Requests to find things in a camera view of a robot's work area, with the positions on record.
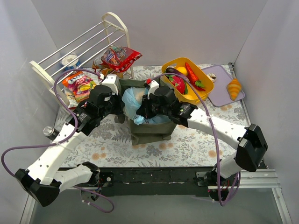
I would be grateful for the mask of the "purple tray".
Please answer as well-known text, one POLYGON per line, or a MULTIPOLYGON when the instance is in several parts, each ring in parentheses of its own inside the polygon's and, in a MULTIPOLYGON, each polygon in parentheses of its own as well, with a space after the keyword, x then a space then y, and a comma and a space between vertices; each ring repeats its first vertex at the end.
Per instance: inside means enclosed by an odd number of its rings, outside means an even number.
POLYGON ((202 71, 206 75, 208 75, 208 73, 213 73, 216 75, 214 88, 208 96, 214 106, 221 107, 224 105, 228 105, 245 97, 245 93, 243 92, 243 90, 241 90, 236 100, 231 100, 230 95, 227 91, 227 85, 233 80, 233 78, 221 65, 213 65, 207 68, 203 68, 202 71))

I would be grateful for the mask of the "green canvas tote bag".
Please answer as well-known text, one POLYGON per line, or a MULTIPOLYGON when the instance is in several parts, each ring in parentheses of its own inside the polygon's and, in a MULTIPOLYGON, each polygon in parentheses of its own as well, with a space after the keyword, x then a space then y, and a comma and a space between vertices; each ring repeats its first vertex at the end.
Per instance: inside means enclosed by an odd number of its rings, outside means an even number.
MULTIPOLYGON (((121 86, 121 96, 123 95, 124 91, 130 87, 142 88, 145 90, 144 80, 119 79, 119 82, 121 86)), ((170 140, 171 134, 177 126, 172 121, 161 124, 137 125, 127 115, 125 115, 125 118, 127 120, 125 121, 125 124, 127 124, 129 127, 132 145, 170 140)))

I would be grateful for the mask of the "white metal shelf rack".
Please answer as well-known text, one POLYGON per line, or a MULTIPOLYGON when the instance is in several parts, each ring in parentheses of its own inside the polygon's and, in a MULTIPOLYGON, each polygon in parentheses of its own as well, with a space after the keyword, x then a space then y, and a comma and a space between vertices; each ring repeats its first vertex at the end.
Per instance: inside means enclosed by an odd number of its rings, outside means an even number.
POLYGON ((113 74, 119 78, 134 78, 132 65, 142 54, 130 46, 128 28, 120 17, 105 13, 101 20, 75 39, 39 62, 31 61, 31 68, 39 75, 46 88, 58 101, 62 100, 70 109, 77 106, 73 92, 64 85, 64 77, 72 75, 71 69, 85 68, 100 74, 82 72, 97 84, 113 74))

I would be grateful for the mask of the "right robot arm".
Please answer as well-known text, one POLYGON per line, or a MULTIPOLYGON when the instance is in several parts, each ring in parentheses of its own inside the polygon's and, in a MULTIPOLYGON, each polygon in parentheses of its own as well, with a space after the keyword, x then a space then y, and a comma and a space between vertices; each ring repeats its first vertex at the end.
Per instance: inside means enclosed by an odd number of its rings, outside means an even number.
POLYGON ((158 87, 144 95, 136 113, 147 119, 165 115, 175 124, 200 130, 229 144, 236 152, 219 161, 215 169, 223 179, 242 170, 255 172, 268 149, 260 126, 241 126, 208 116, 196 105, 180 102, 167 86, 158 87))

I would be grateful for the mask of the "red chili pepper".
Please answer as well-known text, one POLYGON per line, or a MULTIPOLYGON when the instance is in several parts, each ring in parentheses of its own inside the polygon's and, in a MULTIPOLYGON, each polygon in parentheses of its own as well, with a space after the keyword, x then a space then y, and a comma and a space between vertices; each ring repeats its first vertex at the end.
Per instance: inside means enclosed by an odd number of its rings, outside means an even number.
POLYGON ((199 78, 196 76, 196 74, 194 73, 194 71, 191 69, 190 65, 188 63, 185 63, 185 68, 187 70, 187 77, 190 81, 190 83, 199 91, 206 91, 204 89, 204 85, 202 84, 202 82, 199 80, 199 78))

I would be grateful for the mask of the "colourful fruit candy bag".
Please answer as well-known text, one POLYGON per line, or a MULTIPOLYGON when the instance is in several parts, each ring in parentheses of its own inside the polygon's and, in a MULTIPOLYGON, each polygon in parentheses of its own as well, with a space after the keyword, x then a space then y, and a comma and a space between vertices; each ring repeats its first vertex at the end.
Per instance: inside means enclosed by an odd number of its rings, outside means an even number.
POLYGON ((78 71, 62 81, 74 95, 77 103, 89 98, 90 91, 97 85, 94 80, 82 71, 78 71))

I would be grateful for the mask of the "pink dragon fruit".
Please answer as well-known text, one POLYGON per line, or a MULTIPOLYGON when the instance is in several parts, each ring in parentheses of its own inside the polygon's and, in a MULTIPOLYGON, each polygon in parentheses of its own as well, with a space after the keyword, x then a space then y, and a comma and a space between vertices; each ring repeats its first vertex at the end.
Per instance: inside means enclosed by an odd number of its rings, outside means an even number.
POLYGON ((175 75, 167 75, 167 78, 171 82, 171 84, 181 93, 185 94, 186 93, 186 84, 184 80, 180 77, 177 77, 175 75))

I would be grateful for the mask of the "red snack bag lower shelf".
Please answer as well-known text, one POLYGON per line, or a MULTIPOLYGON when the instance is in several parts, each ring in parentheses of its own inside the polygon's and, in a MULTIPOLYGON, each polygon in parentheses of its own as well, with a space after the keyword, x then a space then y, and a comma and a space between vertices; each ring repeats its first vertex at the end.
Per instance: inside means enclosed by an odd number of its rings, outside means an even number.
POLYGON ((125 72, 140 57, 142 54, 131 48, 112 46, 105 51, 101 61, 116 72, 125 72))

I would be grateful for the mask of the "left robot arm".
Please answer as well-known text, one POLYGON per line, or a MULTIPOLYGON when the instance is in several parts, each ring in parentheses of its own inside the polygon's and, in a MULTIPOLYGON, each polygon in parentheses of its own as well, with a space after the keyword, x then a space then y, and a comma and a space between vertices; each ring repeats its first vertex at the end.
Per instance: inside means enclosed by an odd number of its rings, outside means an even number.
POLYGON ((97 85, 89 98, 80 104, 67 119, 53 144, 27 169, 19 169, 15 178, 23 189, 43 207, 50 205, 62 191, 78 184, 96 186, 100 179, 99 168, 84 162, 76 168, 60 171, 68 155, 100 125, 109 114, 122 113, 124 103, 115 84, 97 85))

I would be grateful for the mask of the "yellow plastic fruit basket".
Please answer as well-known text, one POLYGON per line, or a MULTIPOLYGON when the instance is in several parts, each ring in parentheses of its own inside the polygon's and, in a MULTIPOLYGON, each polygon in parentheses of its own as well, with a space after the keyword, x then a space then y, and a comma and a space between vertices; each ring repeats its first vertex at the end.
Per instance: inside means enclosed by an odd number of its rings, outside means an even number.
MULTIPOLYGON (((210 78, 190 59, 186 58, 186 57, 179 57, 176 58, 174 60, 171 60, 169 62, 167 62, 166 64, 164 64, 161 68, 162 72, 165 72, 165 70, 168 67, 173 67, 175 69, 177 69, 178 67, 184 67, 185 63, 188 63, 189 66, 191 67, 192 71, 195 73, 195 75, 199 78, 199 80, 201 81, 201 83, 203 84, 203 89, 205 89, 205 91, 199 91, 196 90, 196 92, 199 94, 199 96, 201 97, 202 100, 206 99, 208 97, 208 95, 211 93, 211 91, 214 88, 214 84, 213 82, 210 80, 210 78)), ((174 93, 176 95, 176 97, 179 99, 179 101, 184 101, 184 102, 188 102, 194 105, 197 105, 200 103, 200 100, 198 99, 197 95, 194 93, 194 91, 192 90, 192 88, 187 84, 187 94, 181 94, 174 86, 173 84, 170 82, 170 80, 166 77, 163 76, 161 77, 161 79, 170 87, 170 88, 174 88, 174 93)))

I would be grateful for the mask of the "dark drink can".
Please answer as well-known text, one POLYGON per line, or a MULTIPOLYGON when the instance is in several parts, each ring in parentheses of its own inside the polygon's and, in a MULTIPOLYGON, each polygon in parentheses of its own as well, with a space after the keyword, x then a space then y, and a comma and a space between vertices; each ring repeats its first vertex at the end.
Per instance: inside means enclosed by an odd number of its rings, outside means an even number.
POLYGON ((52 126, 46 126, 43 129, 43 134, 45 137, 47 137, 50 140, 55 140, 55 138, 58 136, 59 131, 57 129, 55 129, 52 126))

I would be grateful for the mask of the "purple eggplant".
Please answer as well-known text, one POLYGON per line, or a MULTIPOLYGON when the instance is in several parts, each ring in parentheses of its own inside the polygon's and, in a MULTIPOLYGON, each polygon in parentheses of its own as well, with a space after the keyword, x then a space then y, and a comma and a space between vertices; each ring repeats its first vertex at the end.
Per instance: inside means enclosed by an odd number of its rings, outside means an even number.
POLYGON ((177 69, 172 68, 172 67, 168 67, 165 70, 165 73, 167 73, 167 75, 175 75, 177 77, 182 78, 184 81, 189 81, 189 79, 187 78, 187 76, 185 76, 184 74, 182 74, 181 72, 179 72, 177 69))

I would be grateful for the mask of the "orange croissant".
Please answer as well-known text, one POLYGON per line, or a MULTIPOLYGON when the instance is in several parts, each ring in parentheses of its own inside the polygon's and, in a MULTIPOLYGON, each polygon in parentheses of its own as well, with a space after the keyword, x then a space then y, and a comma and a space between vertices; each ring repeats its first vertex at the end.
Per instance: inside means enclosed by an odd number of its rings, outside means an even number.
POLYGON ((238 79, 233 79, 228 85, 227 85, 227 91, 229 93, 230 99, 235 101, 238 97, 239 93, 242 90, 242 85, 239 82, 238 79))

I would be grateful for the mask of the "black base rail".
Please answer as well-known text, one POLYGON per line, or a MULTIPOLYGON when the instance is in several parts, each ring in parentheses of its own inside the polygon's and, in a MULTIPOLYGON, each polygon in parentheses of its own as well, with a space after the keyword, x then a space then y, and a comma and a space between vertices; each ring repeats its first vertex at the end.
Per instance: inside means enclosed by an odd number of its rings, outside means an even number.
POLYGON ((105 196, 195 195, 210 196, 217 187, 213 167, 101 168, 95 185, 105 196))

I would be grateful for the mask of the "light blue plastic bag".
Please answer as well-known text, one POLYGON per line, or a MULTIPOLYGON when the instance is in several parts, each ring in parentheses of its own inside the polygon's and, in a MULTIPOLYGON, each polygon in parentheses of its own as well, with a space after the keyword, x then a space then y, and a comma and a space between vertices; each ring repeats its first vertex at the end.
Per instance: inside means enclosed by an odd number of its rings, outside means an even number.
POLYGON ((126 89, 122 95, 122 101, 125 104, 124 114, 136 125, 141 124, 162 124, 171 120, 165 115, 156 115, 153 118, 146 119, 141 115, 137 115, 137 110, 142 105, 143 95, 147 95, 148 90, 145 88, 130 87, 126 89))

